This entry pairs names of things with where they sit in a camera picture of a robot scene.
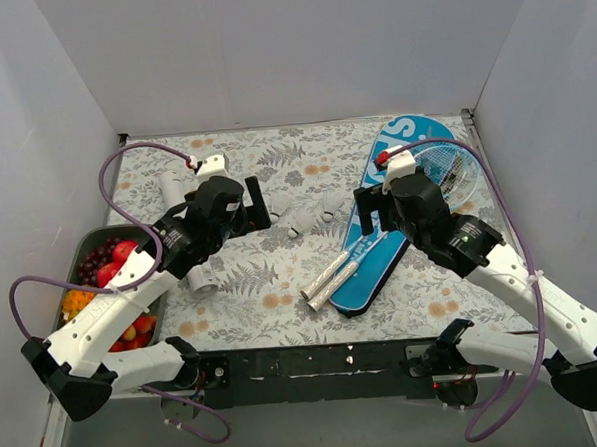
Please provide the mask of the white shuttlecock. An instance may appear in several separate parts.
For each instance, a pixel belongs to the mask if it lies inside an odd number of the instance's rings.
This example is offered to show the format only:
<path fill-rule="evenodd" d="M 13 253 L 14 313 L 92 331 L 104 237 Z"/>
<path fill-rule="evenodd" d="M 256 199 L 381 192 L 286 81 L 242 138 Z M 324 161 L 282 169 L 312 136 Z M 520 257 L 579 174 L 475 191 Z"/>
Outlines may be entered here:
<path fill-rule="evenodd" d="M 321 218 L 325 223 L 329 223 L 334 219 L 336 212 L 343 203 L 343 196 L 338 192 L 325 192 L 322 194 L 321 204 L 322 212 Z"/>
<path fill-rule="evenodd" d="M 291 207 L 291 197 L 288 194 L 279 192 L 272 194 L 267 203 L 270 222 L 276 224 L 282 215 Z"/>
<path fill-rule="evenodd" d="M 301 209 L 292 215 L 289 224 L 287 235 L 290 239 L 296 239 L 313 228 L 314 218 L 309 210 Z"/>

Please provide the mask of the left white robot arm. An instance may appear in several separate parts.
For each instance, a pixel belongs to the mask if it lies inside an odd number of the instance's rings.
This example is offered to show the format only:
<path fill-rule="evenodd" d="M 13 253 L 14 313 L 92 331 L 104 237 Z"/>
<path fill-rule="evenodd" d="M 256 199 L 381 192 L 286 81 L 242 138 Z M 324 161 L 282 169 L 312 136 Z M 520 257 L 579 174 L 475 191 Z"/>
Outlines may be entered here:
<path fill-rule="evenodd" d="M 183 205 L 152 224 L 121 269 L 73 320 L 21 352 L 73 421 L 101 409 L 114 392 L 169 382 L 187 390 L 201 373 L 196 349 L 179 337 L 130 351 L 112 346 L 149 306 L 218 253 L 226 240 L 270 228 L 259 182 L 203 181 Z"/>

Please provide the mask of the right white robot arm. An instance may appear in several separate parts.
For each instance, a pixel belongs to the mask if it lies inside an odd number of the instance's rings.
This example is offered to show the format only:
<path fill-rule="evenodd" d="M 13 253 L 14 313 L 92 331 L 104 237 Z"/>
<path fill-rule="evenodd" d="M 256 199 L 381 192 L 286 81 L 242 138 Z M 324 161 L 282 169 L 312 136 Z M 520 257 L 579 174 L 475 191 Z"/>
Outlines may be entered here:
<path fill-rule="evenodd" d="M 540 345 L 526 337 L 493 333 L 458 318 L 414 359 L 421 374 L 458 373 L 474 364 L 531 373 L 567 402 L 597 411 L 597 312 L 561 291 L 527 262 L 492 226 L 449 210 L 437 184 L 419 171 L 354 191 L 363 233 L 401 232 L 434 264 L 452 271 L 510 306 L 544 332 Z"/>

